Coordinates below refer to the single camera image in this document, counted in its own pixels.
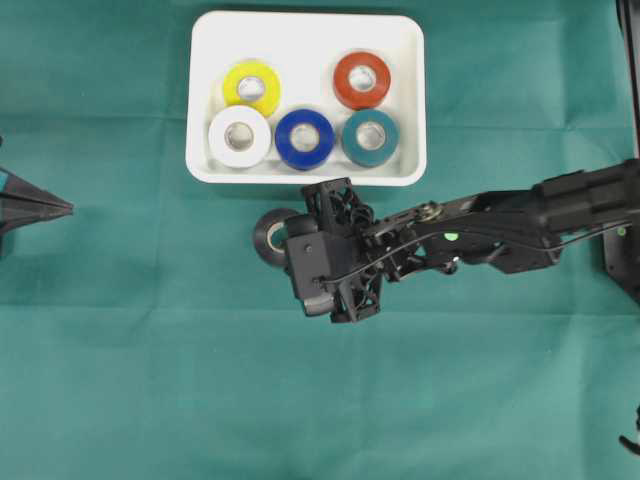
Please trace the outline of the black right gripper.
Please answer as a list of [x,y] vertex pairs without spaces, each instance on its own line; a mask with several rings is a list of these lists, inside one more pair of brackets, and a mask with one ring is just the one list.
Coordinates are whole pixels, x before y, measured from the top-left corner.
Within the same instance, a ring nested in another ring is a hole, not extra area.
[[357,241],[359,264],[335,280],[351,281],[357,308],[355,322],[377,314],[383,282],[398,282],[415,270],[415,211],[408,209],[377,220],[348,178],[310,185],[302,193],[307,214],[322,230],[353,236]]

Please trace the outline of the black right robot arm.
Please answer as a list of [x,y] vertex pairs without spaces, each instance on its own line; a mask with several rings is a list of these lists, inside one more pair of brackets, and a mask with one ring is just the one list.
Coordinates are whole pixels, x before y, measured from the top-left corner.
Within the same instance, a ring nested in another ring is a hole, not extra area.
[[428,202],[375,219],[348,179],[308,186],[308,211],[286,221],[287,269],[309,316],[357,322],[380,309],[384,282],[488,264],[514,274],[557,264],[571,243],[599,236],[605,268],[639,295],[639,163],[555,177],[528,190]]

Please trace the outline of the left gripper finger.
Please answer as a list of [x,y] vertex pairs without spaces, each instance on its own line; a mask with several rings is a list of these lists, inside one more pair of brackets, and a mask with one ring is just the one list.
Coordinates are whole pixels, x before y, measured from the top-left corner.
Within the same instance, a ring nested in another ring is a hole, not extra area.
[[73,214],[73,206],[52,205],[17,199],[1,200],[1,232],[47,222]]
[[74,209],[66,200],[40,189],[4,168],[1,169],[1,198],[57,207],[69,212]]

